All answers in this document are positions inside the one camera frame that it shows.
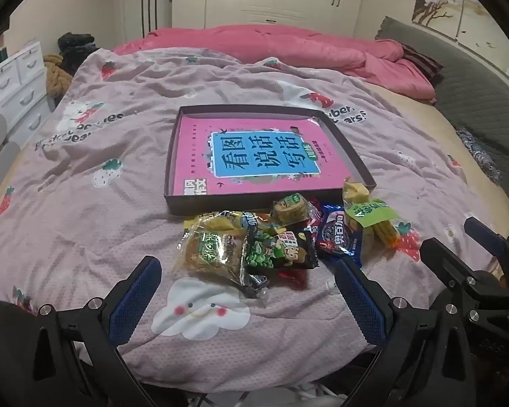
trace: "white drawer unit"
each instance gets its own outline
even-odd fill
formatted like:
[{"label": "white drawer unit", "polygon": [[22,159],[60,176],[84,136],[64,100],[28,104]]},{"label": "white drawer unit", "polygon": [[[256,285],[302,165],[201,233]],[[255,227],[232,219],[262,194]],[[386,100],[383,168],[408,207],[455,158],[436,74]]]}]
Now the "white drawer unit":
[{"label": "white drawer unit", "polygon": [[20,87],[19,72],[14,59],[0,64],[0,102]]},{"label": "white drawer unit", "polygon": [[0,114],[6,118],[7,131],[11,130],[46,93],[45,69],[40,70],[34,79],[19,91],[0,103]]},{"label": "white drawer unit", "polygon": [[23,148],[51,115],[47,98],[40,99],[30,111],[15,124],[7,135],[9,142],[15,142]]},{"label": "white drawer unit", "polygon": [[22,84],[30,81],[40,70],[44,68],[42,48],[39,43],[25,49],[16,55],[15,63],[19,70],[19,78]]}]

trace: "bed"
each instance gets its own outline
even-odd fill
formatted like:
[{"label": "bed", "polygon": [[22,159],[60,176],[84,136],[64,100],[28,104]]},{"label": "bed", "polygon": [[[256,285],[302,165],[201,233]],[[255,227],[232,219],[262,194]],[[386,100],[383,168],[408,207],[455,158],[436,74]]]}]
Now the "bed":
[{"label": "bed", "polygon": [[172,273],[183,224],[163,198],[169,137],[179,107],[215,103],[316,108],[336,119],[375,178],[374,195],[401,217],[407,243],[363,259],[390,296],[426,308],[441,290],[419,261],[423,239],[487,269],[490,255],[465,236],[465,218],[509,233],[507,197],[427,101],[279,56],[242,64],[193,47],[99,50],[1,183],[0,299],[32,312],[80,307],[154,255],[163,280],[119,351],[139,380],[195,392],[314,381],[365,350],[326,266],[310,271],[307,290],[273,287],[266,301]]}]

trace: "cloud print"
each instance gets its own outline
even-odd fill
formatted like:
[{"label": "cloud print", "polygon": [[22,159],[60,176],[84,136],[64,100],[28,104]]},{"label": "cloud print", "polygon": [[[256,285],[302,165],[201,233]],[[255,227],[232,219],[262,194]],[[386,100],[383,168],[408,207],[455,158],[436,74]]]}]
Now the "cloud print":
[{"label": "cloud print", "polygon": [[151,325],[154,334],[182,334],[188,340],[213,338],[219,329],[238,330],[251,317],[239,290],[183,277],[171,286],[168,305],[157,312]]}]

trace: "drawer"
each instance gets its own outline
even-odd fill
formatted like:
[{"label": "drawer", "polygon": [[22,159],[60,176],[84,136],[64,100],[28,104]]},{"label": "drawer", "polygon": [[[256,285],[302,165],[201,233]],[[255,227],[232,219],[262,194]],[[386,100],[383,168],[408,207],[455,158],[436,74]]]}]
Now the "drawer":
[{"label": "drawer", "polygon": [[13,96],[0,103],[0,114],[6,118],[7,130],[11,130],[17,121],[46,95],[45,69],[17,91]]},{"label": "drawer", "polygon": [[0,64],[0,102],[20,87],[19,73],[15,60]]},{"label": "drawer", "polygon": [[15,58],[21,84],[26,83],[43,69],[42,47],[39,43],[34,44],[25,52]]},{"label": "drawer", "polygon": [[30,142],[34,134],[41,129],[44,122],[51,115],[47,98],[44,97],[28,111],[7,135],[9,142],[16,142],[23,148]]}]

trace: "metal screw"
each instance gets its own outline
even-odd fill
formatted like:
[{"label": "metal screw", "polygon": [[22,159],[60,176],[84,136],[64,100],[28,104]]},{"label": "metal screw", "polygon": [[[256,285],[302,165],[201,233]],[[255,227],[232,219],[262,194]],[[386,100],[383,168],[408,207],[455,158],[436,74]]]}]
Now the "metal screw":
[{"label": "metal screw", "polygon": [[392,304],[394,304],[394,306],[396,306],[398,309],[403,309],[407,307],[407,301],[402,297],[397,297],[394,300],[392,300]]},{"label": "metal screw", "polygon": [[476,310],[470,310],[470,320],[474,323],[478,322],[479,320],[479,312]]},{"label": "metal screw", "polygon": [[88,302],[89,309],[98,309],[100,306],[102,306],[101,298],[93,298],[91,301]]},{"label": "metal screw", "polygon": [[39,309],[39,313],[41,315],[49,315],[50,311],[51,311],[51,305],[50,304],[45,304],[42,307],[40,307],[40,309]]},{"label": "metal screw", "polygon": [[449,303],[449,304],[447,304],[445,306],[445,310],[447,312],[449,312],[449,314],[451,314],[451,315],[454,315],[454,314],[456,314],[458,312],[458,309],[456,308],[456,306],[454,304],[451,304],[451,303]]}]

